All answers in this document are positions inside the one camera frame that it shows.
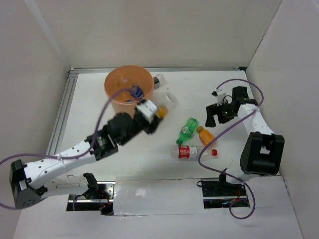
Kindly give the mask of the clear bottle yellow cap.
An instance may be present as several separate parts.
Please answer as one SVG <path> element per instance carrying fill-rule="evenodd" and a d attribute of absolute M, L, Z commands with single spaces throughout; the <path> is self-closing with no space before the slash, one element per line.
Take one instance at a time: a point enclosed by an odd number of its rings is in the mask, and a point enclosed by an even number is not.
<path fill-rule="evenodd" d="M 156 116 L 162 119 L 175 110 L 178 106 L 178 99 L 170 92 L 162 92 L 156 97 L 155 105 L 158 108 Z"/>

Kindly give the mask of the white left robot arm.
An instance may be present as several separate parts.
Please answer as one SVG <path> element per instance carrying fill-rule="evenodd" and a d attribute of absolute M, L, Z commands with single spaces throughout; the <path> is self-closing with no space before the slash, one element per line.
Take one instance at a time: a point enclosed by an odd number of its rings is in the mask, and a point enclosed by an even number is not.
<path fill-rule="evenodd" d="M 25 209 L 48 197 L 63 194 L 94 198 L 99 191 L 95 176 L 92 173 L 74 176 L 69 171 L 117 153 L 119 146 L 142 131 L 153 134 L 161 121 L 158 116 L 148 121 L 140 112 L 135 112 L 133 117 L 128 113 L 118 113 L 101 130 L 54 159 L 31 163 L 23 163 L 20 159 L 14 161 L 9 176 L 14 207 Z"/>

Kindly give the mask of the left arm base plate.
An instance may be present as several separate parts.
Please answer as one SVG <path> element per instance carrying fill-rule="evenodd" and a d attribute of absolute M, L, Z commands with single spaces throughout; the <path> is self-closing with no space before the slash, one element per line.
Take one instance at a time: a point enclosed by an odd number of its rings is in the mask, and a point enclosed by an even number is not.
<path fill-rule="evenodd" d="M 66 211 L 96 211 L 105 216 L 113 215 L 115 181 L 100 181 L 98 182 L 98 186 L 98 191 L 89 199 L 85 198 L 84 196 L 76 197 L 75 195 L 70 194 Z"/>

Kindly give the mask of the orange juice bottle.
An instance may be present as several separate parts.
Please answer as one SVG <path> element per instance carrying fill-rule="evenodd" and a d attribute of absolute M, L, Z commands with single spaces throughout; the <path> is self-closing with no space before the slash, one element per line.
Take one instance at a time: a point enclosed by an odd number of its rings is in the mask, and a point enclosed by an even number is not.
<path fill-rule="evenodd" d="M 207 146 L 212 140 L 215 139 L 215 137 L 202 126 L 199 126 L 196 129 L 196 132 L 203 146 Z"/>

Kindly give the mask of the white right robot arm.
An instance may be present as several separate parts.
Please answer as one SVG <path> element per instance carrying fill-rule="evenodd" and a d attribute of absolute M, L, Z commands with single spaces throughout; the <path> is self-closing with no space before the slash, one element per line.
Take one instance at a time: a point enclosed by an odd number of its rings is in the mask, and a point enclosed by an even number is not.
<path fill-rule="evenodd" d="M 205 126 L 216 126 L 214 116 L 217 116 L 219 124 L 238 117 L 243 120 L 248 133 L 240 160 L 223 170 L 227 175 L 219 175 L 219 193 L 229 195 L 237 185 L 251 178 L 276 175 L 279 172 L 285 140 L 268 127 L 257 101 L 249 98 L 247 88 L 233 88 L 231 102 L 226 100 L 226 92 L 222 89 L 216 89 L 212 95 L 217 98 L 217 102 L 206 107 Z"/>

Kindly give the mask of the small blue label bottle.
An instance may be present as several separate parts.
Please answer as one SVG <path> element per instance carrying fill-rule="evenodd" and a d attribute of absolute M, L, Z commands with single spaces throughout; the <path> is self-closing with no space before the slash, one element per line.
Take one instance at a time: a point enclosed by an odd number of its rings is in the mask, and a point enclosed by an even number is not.
<path fill-rule="evenodd" d="M 138 85 L 132 85 L 129 92 L 135 99 L 142 99 L 144 97 L 144 93 Z"/>

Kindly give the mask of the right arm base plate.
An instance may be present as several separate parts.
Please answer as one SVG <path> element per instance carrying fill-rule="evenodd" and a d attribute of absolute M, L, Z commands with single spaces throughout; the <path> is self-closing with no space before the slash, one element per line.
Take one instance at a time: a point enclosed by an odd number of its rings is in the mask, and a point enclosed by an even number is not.
<path fill-rule="evenodd" d="M 197 187 L 201 188 L 204 209 L 250 207 L 246 189 L 243 185 L 221 185 L 217 180 L 199 180 Z"/>

